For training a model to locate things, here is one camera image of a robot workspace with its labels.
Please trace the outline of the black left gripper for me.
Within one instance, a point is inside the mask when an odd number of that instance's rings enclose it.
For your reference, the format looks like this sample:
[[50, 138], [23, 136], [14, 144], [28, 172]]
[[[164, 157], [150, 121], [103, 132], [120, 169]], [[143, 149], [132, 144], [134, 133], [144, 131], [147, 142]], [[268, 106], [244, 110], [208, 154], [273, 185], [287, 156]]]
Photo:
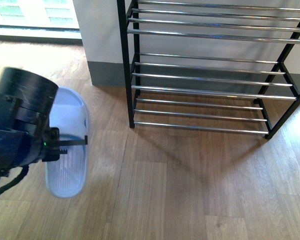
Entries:
[[87, 135], [59, 140], [58, 128], [49, 126], [58, 89], [56, 83], [38, 74], [4, 68], [0, 77], [0, 175], [39, 160], [58, 161], [67, 154], [61, 146], [88, 145]]

